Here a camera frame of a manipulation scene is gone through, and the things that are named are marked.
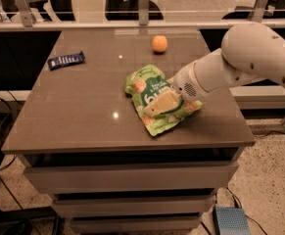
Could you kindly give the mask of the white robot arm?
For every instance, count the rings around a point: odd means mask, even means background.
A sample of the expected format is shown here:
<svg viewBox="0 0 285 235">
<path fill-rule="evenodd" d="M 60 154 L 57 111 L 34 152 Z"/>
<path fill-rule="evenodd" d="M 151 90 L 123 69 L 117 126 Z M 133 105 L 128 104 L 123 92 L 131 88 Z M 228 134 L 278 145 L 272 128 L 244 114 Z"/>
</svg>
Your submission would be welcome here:
<svg viewBox="0 0 285 235">
<path fill-rule="evenodd" d="M 236 24 L 224 34 L 221 47 L 170 78 L 148 103 L 149 117 L 175 110 L 183 100 L 194 102 L 217 88 L 232 88 L 269 79 L 285 88 L 285 39 L 261 23 Z"/>
</svg>

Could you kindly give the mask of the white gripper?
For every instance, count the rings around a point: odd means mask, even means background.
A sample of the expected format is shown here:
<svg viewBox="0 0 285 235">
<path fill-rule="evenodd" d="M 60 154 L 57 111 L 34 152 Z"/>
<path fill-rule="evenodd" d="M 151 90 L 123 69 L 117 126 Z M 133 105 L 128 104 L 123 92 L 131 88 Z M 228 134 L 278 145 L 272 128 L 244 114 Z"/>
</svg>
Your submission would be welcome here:
<svg viewBox="0 0 285 235">
<path fill-rule="evenodd" d="M 183 67 L 172 78 L 172 86 L 186 101 L 194 102 L 208 95 L 196 77 L 194 62 Z M 180 102 L 178 93 L 172 90 L 162 92 L 144 109 L 145 114 L 149 117 L 155 117 L 177 108 Z"/>
</svg>

